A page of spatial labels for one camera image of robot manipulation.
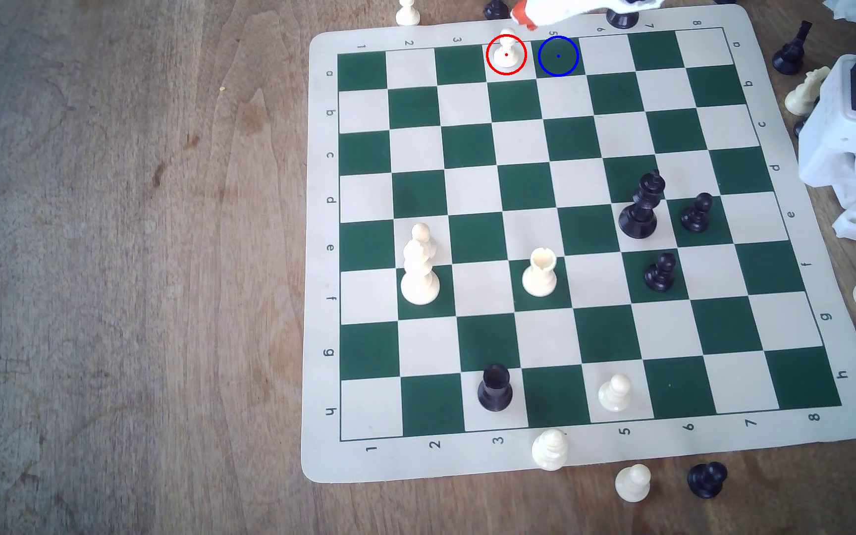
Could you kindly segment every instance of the chessboard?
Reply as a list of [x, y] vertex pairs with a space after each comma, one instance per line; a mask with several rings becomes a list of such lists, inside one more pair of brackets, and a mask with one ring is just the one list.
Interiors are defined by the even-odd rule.
[[[856, 438], [856, 332], [740, 6], [317, 36], [309, 58], [303, 472], [368, 482]], [[652, 236], [617, 216], [666, 183]], [[701, 233], [680, 224], [713, 196]], [[438, 296], [402, 298], [402, 249], [430, 227]], [[553, 250], [555, 290], [521, 286]], [[663, 252], [674, 284], [644, 271]], [[479, 403], [482, 371], [513, 401]], [[627, 375], [631, 402], [597, 393]]]

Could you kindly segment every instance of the wooden table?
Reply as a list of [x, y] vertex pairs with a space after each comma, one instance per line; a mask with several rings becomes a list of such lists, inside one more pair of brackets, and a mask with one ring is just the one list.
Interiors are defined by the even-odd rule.
[[[767, 57], [802, 18], [807, 67], [856, 52], [818, 0], [743, 4]], [[650, 461], [636, 505], [625, 464], [303, 477], [309, 41], [397, 8], [0, 0], [0, 533], [856, 532], [856, 441], [708, 456], [731, 472], [709, 502], [685, 484], [705, 457]], [[811, 196], [849, 298], [856, 243]]]

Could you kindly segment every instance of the blue circle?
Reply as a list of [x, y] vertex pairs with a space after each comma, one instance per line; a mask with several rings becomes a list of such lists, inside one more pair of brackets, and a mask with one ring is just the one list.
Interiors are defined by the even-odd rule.
[[[570, 43], [570, 46], [574, 47], [574, 52], [577, 53], [577, 59], [574, 61], [574, 67], [570, 67], [570, 70], [564, 72], [563, 74], [556, 74], [554, 72], [551, 72], [550, 70], [547, 70], [547, 68], [544, 67], [543, 60], [540, 59], [540, 53], [543, 51], [544, 45], [546, 45], [547, 43], [550, 43], [551, 41], [553, 41], [553, 39], [563, 39], [564, 41]], [[569, 37], [564, 37], [563, 35], [554, 35], [550, 39], [544, 41], [543, 43], [540, 43], [540, 48], [537, 49], [537, 62], [540, 64], [540, 68], [543, 68], [544, 72], [546, 72], [547, 74], [550, 74], [551, 76], [566, 76], [567, 74], [570, 74], [571, 72], [573, 72], [574, 69], [577, 68], [577, 65], [580, 63], [580, 50], [577, 48], [577, 45], [575, 45], [574, 42]]]

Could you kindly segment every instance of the black chess piece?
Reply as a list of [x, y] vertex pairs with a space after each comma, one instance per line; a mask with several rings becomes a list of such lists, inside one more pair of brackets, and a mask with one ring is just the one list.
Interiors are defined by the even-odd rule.
[[804, 60], [804, 40], [807, 39], [809, 31], [811, 31], [811, 23], [802, 20], [798, 35], [771, 56], [771, 67], [775, 67], [775, 70], [781, 74], [788, 75], [796, 74], [801, 70]]
[[725, 465], [711, 462], [707, 465], [696, 465], [690, 468], [686, 481], [689, 482], [689, 489], [693, 491], [693, 494], [703, 500], [709, 500], [722, 492], [722, 482], [727, 477], [729, 477], [729, 470], [725, 468]]
[[484, 371], [478, 385], [478, 401], [481, 406], [492, 411], [504, 410], [514, 399], [511, 388], [511, 372], [504, 365], [493, 364]]
[[679, 222], [689, 232], [705, 232], [708, 228], [708, 211], [712, 210], [712, 196], [708, 193], [699, 193], [695, 197], [693, 205], [682, 211]]
[[643, 272], [643, 279], [646, 281], [646, 286], [660, 293], [672, 287], [672, 282], [675, 276], [672, 272], [675, 270], [675, 255], [672, 252], [664, 252], [659, 255], [659, 259], [652, 266], [646, 268]]
[[666, 181], [653, 169], [639, 179], [639, 188], [633, 193], [634, 203], [625, 207], [617, 219], [626, 236], [641, 240], [656, 230], [656, 214], [652, 209], [659, 206], [659, 195], [666, 190]]

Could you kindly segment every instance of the green square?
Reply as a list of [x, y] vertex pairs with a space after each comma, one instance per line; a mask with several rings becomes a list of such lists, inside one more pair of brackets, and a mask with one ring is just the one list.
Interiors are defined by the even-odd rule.
[[385, 53], [339, 54], [339, 91], [384, 90]]
[[[659, 225], [669, 225], [668, 221], [660, 221]], [[643, 274], [646, 269], [659, 260], [659, 255], [664, 252], [672, 252], [675, 256], [675, 277], [672, 287], [664, 292], [658, 292], [646, 286]], [[633, 303], [651, 303], [654, 301], [678, 301], [688, 299], [689, 292], [686, 290], [686, 278], [682, 274], [682, 259], [676, 249], [663, 250], [638, 250], [635, 252], [624, 252], [623, 267], [626, 269], [626, 286], [630, 289], [630, 300]]]
[[748, 297], [693, 301], [693, 315], [703, 354], [762, 350]]
[[398, 323], [344, 324], [339, 328], [339, 379], [398, 377]]
[[497, 363], [520, 368], [514, 314], [458, 317], [461, 371], [483, 371]]
[[674, 31], [631, 33], [630, 49], [636, 70], [685, 67]]
[[771, 177], [761, 147], [709, 151], [715, 180], [723, 195], [771, 191]]
[[564, 428], [589, 423], [582, 368], [525, 368], [523, 374], [530, 428]]
[[388, 128], [436, 127], [440, 124], [437, 87], [388, 90]]
[[583, 74], [583, 58], [580, 56], [579, 50], [566, 39], [557, 37], [550, 41], [531, 42], [531, 57], [540, 58], [540, 61], [535, 62], [537, 78], [550, 78], [564, 73], [566, 76]]
[[491, 123], [441, 127], [441, 146], [446, 169], [496, 163]]
[[570, 308], [570, 285], [567, 283], [567, 265], [563, 257], [556, 259], [553, 273], [556, 275], [556, 288], [546, 297], [533, 297], [521, 282], [524, 270], [531, 265], [530, 259], [511, 261], [511, 288], [514, 290], [514, 310], [546, 310]]
[[656, 157], [651, 154], [603, 158], [603, 169], [607, 175], [607, 186], [610, 188], [610, 202], [631, 203], [633, 192], [639, 188], [639, 179], [656, 168], [659, 168], [659, 165], [656, 164]]
[[478, 45], [434, 49], [434, 74], [439, 86], [485, 81], [484, 51]]
[[547, 152], [550, 159], [586, 160], [600, 157], [600, 141], [596, 137], [593, 117], [567, 117], [544, 121]]
[[488, 84], [491, 120], [525, 121], [540, 118], [537, 80], [516, 80]]
[[651, 359], [643, 361], [643, 367], [656, 419], [715, 414], [706, 361], [702, 357]]
[[696, 202], [695, 199], [670, 199], [666, 202], [669, 204], [675, 243], [680, 248], [732, 243], [729, 219], [726, 217], [725, 207], [722, 206], [721, 196], [712, 196], [712, 209], [708, 211], [708, 227], [705, 232], [691, 232], [682, 225], [682, 213]]
[[395, 227], [391, 220], [339, 225], [339, 271], [395, 267]]
[[455, 264], [507, 260], [504, 218], [500, 212], [450, 215], [448, 230]]
[[643, 97], [639, 95], [636, 73], [588, 74], [589, 100], [593, 115], [629, 113], [643, 110]]
[[392, 172], [388, 130], [339, 134], [339, 175]]
[[841, 396], [834, 384], [824, 347], [766, 351], [765, 359], [778, 398], [778, 408], [841, 405]]
[[416, 318], [437, 318], [440, 316], [455, 315], [455, 285], [451, 276], [451, 265], [432, 267], [434, 276], [440, 288], [434, 301], [427, 305], [412, 305], [401, 296], [401, 277], [405, 275], [405, 269], [396, 269], [396, 284], [398, 291], [398, 319], [414, 320]]
[[646, 120], [657, 154], [706, 150], [706, 138], [695, 109], [647, 111]]
[[791, 242], [735, 244], [749, 294], [804, 291]]
[[566, 255], [619, 250], [610, 205], [557, 209]]
[[584, 363], [642, 358], [633, 308], [629, 305], [575, 309], [580, 359]]
[[687, 68], [696, 107], [744, 104], [745, 93], [734, 65]]
[[392, 173], [392, 199], [396, 219], [447, 215], [444, 171]]
[[406, 437], [464, 432], [461, 375], [401, 378], [401, 434]]
[[498, 165], [500, 202], [504, 211], [546, 209], [556, 206], [550, 164]]

